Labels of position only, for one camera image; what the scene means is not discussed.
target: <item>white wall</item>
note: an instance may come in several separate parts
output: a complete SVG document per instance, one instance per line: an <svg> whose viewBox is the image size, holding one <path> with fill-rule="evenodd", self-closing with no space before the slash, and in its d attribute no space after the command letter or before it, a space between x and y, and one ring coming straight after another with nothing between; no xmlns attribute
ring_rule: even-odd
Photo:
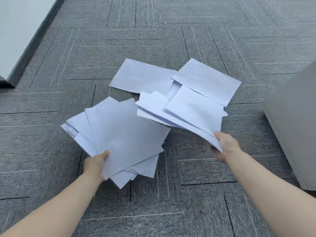
<svg viewBox="0 0 316 237"><path fill-rule="evenodd" d="M55 1L0 0L0 77L9 78Z"/></svg>

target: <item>baseboard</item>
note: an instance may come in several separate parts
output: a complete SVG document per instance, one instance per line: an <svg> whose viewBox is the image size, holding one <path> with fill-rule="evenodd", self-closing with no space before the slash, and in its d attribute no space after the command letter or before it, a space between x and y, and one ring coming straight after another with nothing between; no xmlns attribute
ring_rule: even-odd
<svg viewBox="0 0 316 237"><path fill-rule="evenodd" d="M28 44L27 48L23 52L21 58L19 59L18 63L16 64L13 71L10 73L9 78L6 81L0 81L1 87L16 87L18 82L22 77L22 73L25 70L27 64L29 63L30 59L34 55L36 49L38 48L39 44L41 43L42 37L45 35L46 30L54 20L57 12L59 11L61 5L64 3L65 0L56 0L53 7L46 15L45 19L43 20L42 24L38 28L37 32L33 36L32 40Z"/></svg>

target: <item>right hand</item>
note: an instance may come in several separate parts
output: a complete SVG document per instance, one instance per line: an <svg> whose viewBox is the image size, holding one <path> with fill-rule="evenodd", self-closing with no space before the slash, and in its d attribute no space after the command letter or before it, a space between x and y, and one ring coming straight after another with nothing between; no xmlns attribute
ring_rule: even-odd
<svg viewBox="0 0 316 237"><path fill-rule="evenodd" d="M239 147L239 143L231 135L225 134L223 132L215 132L214 136L219 139L219 144L223 149L223 153L217 150L215 147L211 147L216 159L227 164L228 159L233 156L235 153L242 151Z"/></svg>

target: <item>forearm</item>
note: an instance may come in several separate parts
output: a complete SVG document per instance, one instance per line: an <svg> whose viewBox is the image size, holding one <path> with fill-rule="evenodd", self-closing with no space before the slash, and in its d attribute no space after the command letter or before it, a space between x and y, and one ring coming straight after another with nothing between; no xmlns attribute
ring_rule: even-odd
<svg viewBox="0 0 316 237"><path fill-rule="evenodd" d="M6 231L3 237L71 236L99 184L92 176L82 174L60 194Z"/></svg>
<svg viewBox="0 0 316 237"><path fill-rule="evenodd" d="M314 236L316 199L239 151L227 165L276 236Z"/></svg>

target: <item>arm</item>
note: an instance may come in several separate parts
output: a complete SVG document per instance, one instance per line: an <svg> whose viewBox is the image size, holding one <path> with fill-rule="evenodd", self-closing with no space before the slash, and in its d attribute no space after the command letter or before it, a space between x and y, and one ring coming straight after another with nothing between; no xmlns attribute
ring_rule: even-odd
<svg viewBox="0 0 316 237"><path fill-rule="evenodd" d="M104 181L102 169L104 159L108 155L109 151L105 151L85 159L81 176L60 194L4 232L1 237L71 236L99 185Z"/></svg>
<svg viewBox="0 0 316 237"><path fill-rule="evenodd" d="M216 132L227 164L276 236L316 236L316 199L268 171L230 135Z"/></svg>

